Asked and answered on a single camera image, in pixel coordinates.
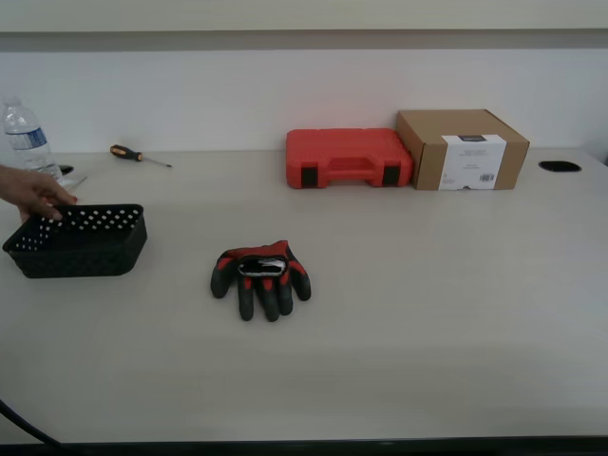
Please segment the person's bare hand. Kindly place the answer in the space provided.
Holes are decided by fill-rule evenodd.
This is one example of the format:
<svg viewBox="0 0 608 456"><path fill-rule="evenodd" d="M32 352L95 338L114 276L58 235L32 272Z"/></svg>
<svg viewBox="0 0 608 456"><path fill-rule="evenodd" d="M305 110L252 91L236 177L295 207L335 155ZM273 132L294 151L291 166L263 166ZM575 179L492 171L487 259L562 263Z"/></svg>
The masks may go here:
<svg viewBox="0 0 608 456"><path fill-rule="evenodd" d="M36 171L1 166L1 199L14 205L20 220L32 215L61 220L57 205L73 205L78 199L53 177Z"/></svg>

